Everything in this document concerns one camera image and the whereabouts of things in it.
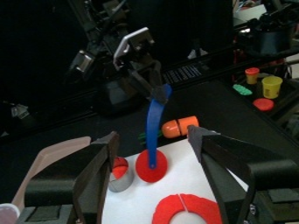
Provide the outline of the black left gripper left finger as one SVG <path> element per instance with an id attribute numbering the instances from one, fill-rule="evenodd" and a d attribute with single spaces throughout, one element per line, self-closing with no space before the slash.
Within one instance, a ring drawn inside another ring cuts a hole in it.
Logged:
<path id="1" fill-rule="evenodd" d="M 101 224 L 117 147 L 119 134 L 111 132 L 32 177 L 24 224 Z"/>

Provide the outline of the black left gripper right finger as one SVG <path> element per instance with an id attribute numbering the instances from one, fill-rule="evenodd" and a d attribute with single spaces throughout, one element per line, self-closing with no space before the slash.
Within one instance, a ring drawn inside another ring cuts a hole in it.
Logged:
<path id="1" fill-rule="evenodd" d="M 299 157 L 188 127 L 223 224 L 299 224 Z"/>

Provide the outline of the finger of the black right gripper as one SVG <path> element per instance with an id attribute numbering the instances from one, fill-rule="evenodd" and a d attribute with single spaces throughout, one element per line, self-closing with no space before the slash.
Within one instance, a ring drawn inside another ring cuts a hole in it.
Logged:
<path id="1" fill-rule="evenodd" d="M 136 70 L 128 71 L 129 84 L 133 86 L 133 88 L 137 90 L 137 92 L 144 96 L 144 98 L 148 101 L 155 100 L 155 98 L 151 95 L 151 90 L 152 90 L 152 87 L 149 84 L 151 70 L 152 68 L 147 68 L 145 70 L 141 70 L 141 71 L 136 71 Z"/>
<path id="2" fill-rule="evenodd" d="M 161 63 L 155 60 L 151 64 L 149 84 L 152 87 L 151 95 L 160 102 L 168 102 L 168 86 L 163 83 Z"/>

